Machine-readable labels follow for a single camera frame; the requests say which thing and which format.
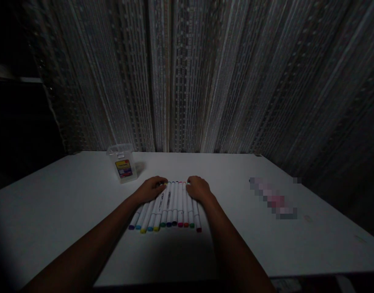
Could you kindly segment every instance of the forearm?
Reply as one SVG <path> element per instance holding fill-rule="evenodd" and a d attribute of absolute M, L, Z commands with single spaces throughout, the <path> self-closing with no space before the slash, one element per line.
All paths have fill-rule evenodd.
<path fill-rule="evenodd" d="M 32 292 L 80 292 L 90 288 L 139 202 L 130 196 L 52 261 L 24 288 Z"/>
<path fill-rule="evenodd" d="M 240 292 L 275 292 L 271 281 L 248 245 L 222 210 L 214 195 L 202 205 L 210 223 L 214 248 L 220 265 Z"/>

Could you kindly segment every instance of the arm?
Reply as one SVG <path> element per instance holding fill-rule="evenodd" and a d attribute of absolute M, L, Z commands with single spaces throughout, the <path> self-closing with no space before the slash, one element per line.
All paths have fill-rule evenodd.
<path fill-rule="evenodd" d="M 231 285 L 239 292 L 276 292 L 264 269 L 227 218 L 208 183 L 198 176 L 188 178 L 189 195 L 204 207 L 213 236 L 215 254 Z"/>
<path fill-rule="evenodd" d="M 159 176 L 147 179 L 111 214 L 37 274 L 22 291 L 81 292 L 90 289 L 131 214 L 140 204 L 154 199 L 165 189 L 165 185 L 156 187 L 162 181 L 168 180 Z"/>

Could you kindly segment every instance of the label sticker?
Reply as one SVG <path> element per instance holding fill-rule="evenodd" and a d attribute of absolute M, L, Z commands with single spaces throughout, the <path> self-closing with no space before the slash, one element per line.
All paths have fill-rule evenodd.
<path fill-rule="evenodd" d="M 123 160 L 115 162 L 116 169 L 119 172 L 119 176 L 121 178 L 129 177 L 133 174 L 133 171 L 131 170 L 130 161 L 129 160 Z"/>

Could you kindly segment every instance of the table surface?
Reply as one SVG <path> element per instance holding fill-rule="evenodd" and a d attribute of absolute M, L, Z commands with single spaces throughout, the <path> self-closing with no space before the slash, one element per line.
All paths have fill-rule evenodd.
<path fill-rule="evenodd" d="M 147 178 L 207 180 L 269 277 L 374 271 L 374 237 L 264 157 L 246 154 L 134 153 L 143 170 L 120 184 L 105 152 L 84 151 L 0 190 L 1 256 L 25 285 L 105 218 Z M 277 219 L 250 189 L 264 178 L 293 202 L 297 219 Z M 216 278 L 207 218 L 203 232 L 125 231 L 95 286 Z"/>

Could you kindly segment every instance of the finger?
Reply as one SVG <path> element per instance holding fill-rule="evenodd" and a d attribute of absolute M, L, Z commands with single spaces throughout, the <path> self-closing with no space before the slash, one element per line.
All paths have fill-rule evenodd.
<path fill-rule="evenodd" d="M 150 178 L 152 180 L 153 185 L 160 183 L 160 182 L 168 182 L 168 179 L 165 177 L 155 176 Z"/>
<path fill-rule="evenodd" d="M 154 191 L 155 191 L 155 194 L 156 195 L 159 195 L 161 192 L 163 192 L 166 188 L 166 185 L 160 185 L 159 187 L 157 187 Z"/>
<path fill-rule="evenodd" d="M 194 179 L 194 177 L 195 177 L 195 176 L 190 176 L 190 177 L 188 177 L 188 180 L 187 180 L 187 182 L 189 182 L 189 183 L 190 183 L 190 182 L 191 182 L 191 180 L 193 180 L 193 179 Z"/>

